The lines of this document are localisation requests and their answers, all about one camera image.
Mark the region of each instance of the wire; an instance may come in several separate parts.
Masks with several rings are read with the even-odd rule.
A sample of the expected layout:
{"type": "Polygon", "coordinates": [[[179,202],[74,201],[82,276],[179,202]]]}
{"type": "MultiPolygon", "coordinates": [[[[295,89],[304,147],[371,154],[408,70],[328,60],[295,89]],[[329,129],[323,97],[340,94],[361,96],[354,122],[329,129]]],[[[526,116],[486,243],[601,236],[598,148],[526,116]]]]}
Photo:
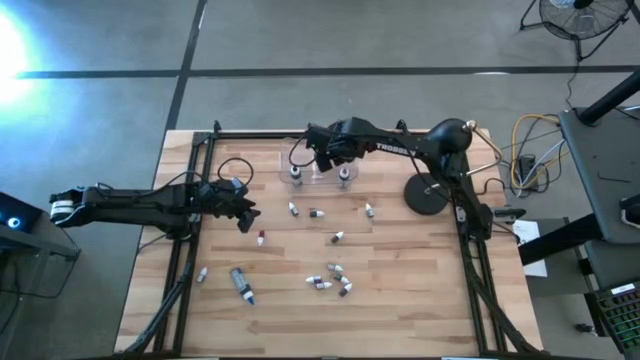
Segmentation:
{"type": "Polygon", "coordinates": [[[549,182],[547,184],[551,184],[555,181],[558,181],[558,179],[560,179],[560,176],[562,176],[562,156],[560,156],[560,153],[562,152],[562,146],[564,146],[564,144],[566,144],[567,142],[563,142],[562,144],[560,144],[560,147],[558,148],[558,175],[553,179],[553,180],[549,180],[549,182]]]}
{"type": "Polygon", "coordinates": [[[502,224],[499,224],[499,223],[495,223],[494,222],[493,225],[505,230],[505,231],[492,230],[493,232],[497,232],[497,233],[500,233],[500,234],[511,234],[516,239],[516,243],[520,244],[520,236],[518,236],[518,234],[514,233],[513,230],[511,230],[508,227],[506,227],[506,226],[504,226],[502,224]]]}
{"type": "MultiPolygon", "coordinates": [[[[533,181],[531,181],[530,183],[528,183],[527,181],[529,181],[529,178],[531,177],[531,175],[533,175],[533,173],[536,171],[536,169],[538,168],[538,166],[542,163],[542,160],[544,158],[547,157],[547,155],[549,155],[553,150],[555,150],[557,147],[559,147],[560,145],[562,145],[562,143],[564,143],[564,139],[560,140],[557,144],[553,145],[551,147],[551,149],[547,150],[546,153],[544,153],[544,155],[542,155],[540,157],[540,159],[538,159],[538,162],[535,163],[535,165],[533,165],[533,168],[531,169],[531,171],[529,171],[529,173],[527,174],[527,176],[525,176],[524,180],[522,181],[523,183],[525,183],[524,187],[529,187],[529,185],[531,183],[533,183],[533,181]]],[[[538,171],[538,175],[536,175],[536,178],[539,177],[541,175],[541,173],[538,171]]]]}
{"type": "Polygon", "coordinates": [[[573,105],[571,105],[571,97],[573,96],[573,89],[571,88],[571,83],[573,82],[573,80],[576,79],[579,68],[580,68],[580,61],[576,61],[576,66],[573,68],[573,75],[571,75],[571,78],[569,79],[569,81],[567,81],[567,89],[569,90],[569,94],[564,99],[564,102],[567,103],[567,105],[569,106],[569,109],[574,109],[573,105]]]}
{"type": "MultiPolygon", "coordinates": [[[[67,231],[65,229],[61,229],[62,232],[66,235],[67,239],[69,240],[69,242],[71,242],[73,244],[73,246],[75,247],[76,250],[76,257],[75,259],[73,259],[73,263],[71,264],[71,268],[69,268],[69,271],[67,272],[67,275],[64,278],[64,281],[62,282],[62,285],[60,286],[60,289],[54,294],[54,295],[41,295],[41,294],[37,294],[37,293],[29,293],[29,292],[22,292],[19,289],[19,286],[16,287],[16,290],[10,290],[10,289],[0,289],[0,292],[5,292],[5,293],[10,293],[10,294],[17,294],[19,296],[25,295],[25,296],[33,296],[36,298],[41,298],[41,299],[56,299],[57,297],[60,296],[60,294],[62,294],[62,291],[64,290],[65,286],[67,286],[67,281],[69,280],[69,278],[71,277],[71,273],[73,272],[73,269],[76,267],[76,263],[78,262],[78,257],[80,255],[80,248],[78,247],[78,245],[76,244],[75,241],[73,241],[73,239],[71,238],[71,236],[69,236],[69,234],[67,233],[67,231]]],[[[16,281],[19,281],[18,278],[18,267],[16,266],[16,281]]]]}
{"type": "Polygon", "coordinates": [[[162,235],[158,236],[157,238],[155,238],[155,239],[153,239],[153,240],[151,240],[149,242],[144,243],[142,246],[140,246],[138,248],[138,254],[140,253],[140,251],[142,251],[142,249],[146,248],[147,246],[149,246],[149,245],[153,244],[154,242],[156,242],[156,241],[158,241],[158,240],[160,240],[162,238],[165,238],[165,237],[167,237],[167,234],[162,234],[162,235]]]}
{"type": "MultiPolygon", "coordinates": [[[[551,134],[555,134],[555,133],[560,132],[560,131],[561,131],[561,129],[557,129],[557,130],[549,131],[549,132],[546,132],[546,133],[544,133],[544,134],[541,134],[541,135],[538,135],[538,136],[534,136],[534,137],[532,137],[532,138],[528,139],[527,141],[537,140],[537,139],[540,139],[540,138],[542,138],[542,137],[545,137],[545,136],[548,136],[548,135],[551,135],[551,134]]],[[[503,147],[501,147],[501,148],[500,148],[500,150],[510,149],[510,148],[512,148],[512,147],[514,147],[514,146],[517,146],[517,145],[520,145],[520,144],[524,144],[524,143],[526,143],[527,141],[524,141],[524,140],[523,140],[523,141],[519,141],[519,142],[517,142],[517,143],[515,143],[515,144],[511,144],[511,145],[503,146],[503,147]]]]}
{"type": "MultiPolygon", "coordinates": [[[[193,175],[196,175],[197,177],[199,177],[200,180],[205,180],[204,176],[202,176],[202,174],[200,174],[199,172],[194,171],[194,170],[186,170],[186,171],[183,171],[180,174],[174,176],[171,180],[167,181],[164,185],[162,185],[161,187],[159,187],[159,188],[157,188],[155,190],[150,190],[150,191],[147,191],[147,192],[144,192],[144,193],[140,193],[140,194],[137,194],[137,195],[133,196],[133,201],[135,201],[138,198],[150,196],[150,195],[158,193],[159,191],[164,190],[167,186],[171,185],[174,181],[178,180],[178,178],[180,178],[182,175],[185,175],[185,174],[193,174],[193,175]]],[[[98,194],[100,194],[100,195],[102,195],[103,197],[106,197],[106,198],[112,198],[112,197],[114,197],[114,198],[119,198],[119,197],[120,198],[122,198],[122,197],[128,198],[128,197],[132,197],[131,195],[111,195],[111,191],[114,190],[114,188],[112,186],[108,185],[108,184],[101,183],[101,182],[96,184],[96,190],[98,191],[98,194]],[[106,187],[107,189],[109,189],[109,194],[103,193],[101,187],[106,187]]]]}
{"type": "MultiPolygon", "coordinates": [[[[516,142],[516,133],[518,131],[518,126],[520,125],[522,120],[527,119],[527,118],[542,119],[542,120],[549,121],[549,122],[551,122],[553,124],[556,124],[556,125],[560,123],[560,121],[558,119],[551,118],[551,117],[544,116],[544,115],[537,115],[537,114],[523,115],[518,119],[518,121],[516,121],[515,125],[513,126],[513,131],[511,133],[511,144],[512,145],[515,144],[515,142],[516,142]]],[[[566,156],[568,153],[569,152],[567,151],[564,154],[556,156],[553,160],[549,161],[548,163],[545,163],[544,167],[548,169],[551,165],[553,165],[555,162],[557,162],[561,157],[566,156]]],[[[516,149],[515,149],[514,146],[511,147],[511,160],[512,160],[511,170],[510,170],[511,186],[513,186],[513,187],[515,187],[517,189],[527,189],[527,188],[529,188],[531,186],[531,184],[533,184],[543,174],[542,172],[538,171],[538,173],[531,180],[528,180],[525,177],[525,180],[523,181],[524,183],[519,183],[515,179],[514,161],[517,161],[517,159],[516,159],[516,149]]]]}
{"type": "Polygon", "coordinates": [[[298,141],[296,141],[296,143],[293,145],[293,147],[291,148],[291,151],[289,151],[289,163],[295,167],[306,167],[309,166],[311,164],[313,164],[314,161],[316,161],[316,156],[313,155],[313,159],[311,159],[311,161],[309,161],[308,163],[305,164],[296,164],[293,162],[293,151],[298,147],[298,145],[300,144],[300,141],[302,141],[302,139],[306,138],[305,135],[302,135],[298,138],[298,141]]]}
{"type": "Polygon", "coordinates": [[[9,313],[9,317],[7,318],[7,320],[5,320],[4,324],[2,324],[2,328],[0,328],[0,335],[4,334],[4,331],[7,329],[7,327],[11,323],[11,320],[13,320],[13,317],[15,316],[16,311],[18,310],[18,304],[20,304],[21,293],[20,293],[20,282],[18,281],[18,265],[16,265],[15,261],[12,261],[12,263],[13,263],[13,272],[15,274],[15,278],[14,278],[14,286],[16,288],[15,293],[18,295],[16,296],[16,302],[13,304],[13,308],[9,313]]]}
{"type": "Polygon", "coordinates": [[[243,163],[247,164],[247,166],[249,167],[249,171],[251,171],[251,175],[249,175],[249,180],[247,180],[247,182],[243,184],[243,187],[247,187],[249,185],[249,183],[251,182],[251,180],[253,180],[254,170],[253,170],[253,166],[251,166],[251,163],[248,162],[247,160],[241,158],[241,157],[232,157],[232,158],[228,158],[227,160],[223,161],[222,164],[220,164],[220,166],[218,167],[218,178],[222,179],[222,180],[228,180],[228,179],[225,179],[224,177],[222,177],[220,172],[222,171],[222,167],[225,166],[227,163],[229,163],[231,161],[240,161],[240,162],[243,162],[243,163]]]}
{"type": "Polygon", "coordinates": [[[416,173],[418,174],[418,176],[420,177],[420,180],[422,180],[422,182],[425,184],[425,186],[427,187],[425,189],[426,190],[431,190],[432,192],[438,194],[438,196],[440,196],[441,198],[447,200],[448,203],[453,204],[453,201],[451,201],[450,197],[445,196],[443,194],[440,193],[440,191],[438,191],[438,188],[433,188],[431,187],[432,185],[429,184],[429,182],[427,181],[427,179],[424,177],[424,175],[422,174],[422,172],[420,171],[420,169],[418,168],[418,164],[416,164],[416,159],[413,156],[413,154],[411,154],[411,151],[409,151],[409,149],[407,149],[404,144],[402,145],[402,147],[404,147],[407,150],[407,154],[409,154],[409,159],[411,159],[411,163],[413,164],[413,168],[416,169],[416,173]]]}
{"type": "Polygon", "coordinates": [[[527,143],[527,140],[529,140],[529,136],[531,136],[531,132],[533,131],[533,128],[538,124],[538,122],[540,122],[540,118],[537,118],[533,124],[531,124],[531,126],[529,126],[529,130],[527,130],[527,134],[524,136],[524,140],[522,143],[522,146],[520,146],[520,149],[518,149],[518,154],[516,155],[515,158],[511,159],[511,163],[513,164],[516,160],[520,159],[520,155],[522,155],[522,150],[524,150],[524,145],[527,143]]]}
{"type": "Polygon", "coordinates": [[[514,188],[512,188],[511,186],[507,186],[504,183],[504,181],[502,181],[501,179],[498,179],[498,178],[489,178],[489,179],[487,179],[487,181],[484,182],[484,189],[481,192],[476,193],[476,195],[485,195],[487,192],[489,192],[487,187],[489,185],[489,182],[491,182],[491,181],[499,182],[502,185],[502,191],[505,191],[506,189],[509,189],[513,195],[516,195],[516,192],[514,191],[514,188]]]}

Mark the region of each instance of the metal fan guard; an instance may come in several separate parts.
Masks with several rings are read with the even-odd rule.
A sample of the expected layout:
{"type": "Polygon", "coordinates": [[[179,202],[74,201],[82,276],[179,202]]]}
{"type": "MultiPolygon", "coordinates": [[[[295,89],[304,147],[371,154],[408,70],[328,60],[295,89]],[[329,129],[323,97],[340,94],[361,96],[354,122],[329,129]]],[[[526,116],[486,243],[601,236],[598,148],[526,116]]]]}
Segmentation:
{"type": "MultiPolygon", "coordinates": [[[[585,0],[576,0],[576,3],[578,2],[584,3],[585,0]]],[[[614,27],[629,12],[633,0],[593,0],[582,9],[576,9],[573,5],[559,8],[550,0],[540,0],[539,3],[540,19],[550,33],[567,40],[586,40],[614,27]],[[595,15],[593,26],[587,31],[578,31],[578,23],[574,21],[577,18],[575,15],[585,15],[588,11],[595,15]]]]}

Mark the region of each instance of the white bottle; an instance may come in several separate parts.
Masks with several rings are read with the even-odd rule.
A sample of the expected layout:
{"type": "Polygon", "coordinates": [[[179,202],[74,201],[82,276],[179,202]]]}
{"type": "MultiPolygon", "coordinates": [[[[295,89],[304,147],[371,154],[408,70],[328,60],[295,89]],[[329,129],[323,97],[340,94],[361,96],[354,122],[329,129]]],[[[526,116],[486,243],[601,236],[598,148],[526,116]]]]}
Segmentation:
{"type": "Polygon", "coordinates": [[[289,174],[291,175],[291,183],[293,186],[302,185],[302,171],[297,166],[292,166],[291,170],[289,170],[289,174]]]}
{"type": "Polygon", "coordinates": [[[346,189],[349,187],[349,184],[351,183],[350,181],[350,173],[349,173],[349,169],[347,169],[346,167],[343,167],[340,169],[340,172],[338,173],[338,188],[339,189],[346,189]]]}

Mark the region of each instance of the clear acrylic stand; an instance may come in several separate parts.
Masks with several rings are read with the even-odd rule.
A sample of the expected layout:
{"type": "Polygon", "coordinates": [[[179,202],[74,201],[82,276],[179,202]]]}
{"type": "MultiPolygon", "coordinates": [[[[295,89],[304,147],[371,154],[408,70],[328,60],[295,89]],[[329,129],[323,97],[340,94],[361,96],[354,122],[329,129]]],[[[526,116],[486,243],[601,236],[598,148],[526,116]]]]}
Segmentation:
{"type": "MultiPolygon", "coordinates": [[[[296,185],[296,180],[291,176],[291,162],[289,162],[289,154],[298,139],[286,138],[280,144],[280,180],[287,184],[289,191],[292,193],[308,193],[308,192],[326,192],[331,190],[346,191],[351,183],[358,177],[358,162],[356,159],[350,163],[344,163],[335,166],[326,172],[320,172],[315,162],[308,166],[300,167],[301,183],[296,185]],[[349,172],[347,181],[342,181],[339,177],[340,170],[346,169],[349,172]]],[[[291,154],[291,160],[296,164],[306,164],[314,157],[312,149],[305,148],[305,140],[300,141],[298,146],[291,154]]]]}

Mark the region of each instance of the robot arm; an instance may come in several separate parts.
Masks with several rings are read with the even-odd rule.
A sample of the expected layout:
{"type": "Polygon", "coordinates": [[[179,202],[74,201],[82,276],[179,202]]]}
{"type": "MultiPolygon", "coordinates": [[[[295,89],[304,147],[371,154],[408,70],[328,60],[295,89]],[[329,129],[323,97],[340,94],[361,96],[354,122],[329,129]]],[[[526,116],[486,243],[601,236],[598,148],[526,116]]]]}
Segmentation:
{"type": "Polygon", "coordinates": [[[190,235],[192,215],[238,219],[246,233],[260,211],[245,199],[247,188],[237,179],[166,185],[157,190],[78,187],[53,194],[51,221],[59,227],[94,221],[155,226],[174,239],[190,235]]]}
{"type": "Polygon", "coordinates": [[[501,160],[500,151],[483,134],[476,131],[473,121],[460,119],[442,121],[426,135],[411,135],[408,131],[379,129],[364,119],[341,120],[328,127],[310,124],[305,133],[307,148],[315,152],[320,171],[363,158],[365,153],[381,150],[424,162],[429,173],[451,194],[454,205],[464,210],[469,235],[478,240],[491,237],[493,214],[481,204],[471,184],[470,175],[489,168],[501,160]],[[465,172],[465,151],[471,145],[473,133],[480,135],[499,155],[499,159],[480,169],[465,172]]]}

